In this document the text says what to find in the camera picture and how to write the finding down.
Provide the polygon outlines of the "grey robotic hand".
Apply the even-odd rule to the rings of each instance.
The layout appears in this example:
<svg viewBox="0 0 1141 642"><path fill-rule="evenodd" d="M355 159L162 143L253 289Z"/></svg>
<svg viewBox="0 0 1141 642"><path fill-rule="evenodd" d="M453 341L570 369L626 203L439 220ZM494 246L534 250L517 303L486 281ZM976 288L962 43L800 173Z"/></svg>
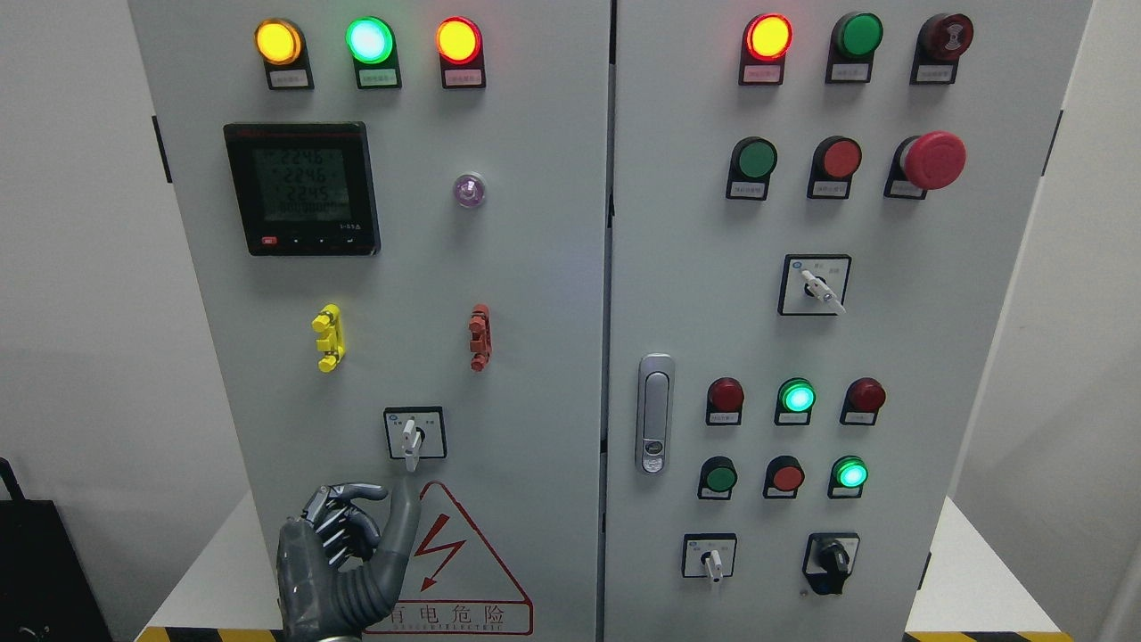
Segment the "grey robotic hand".
<svg viewBox="0 0 1141 642"><path fill-rule="evenodd" d="M408 479L321 485L280 530L288 641L359 641L399 601L421 503Z"/></svg>

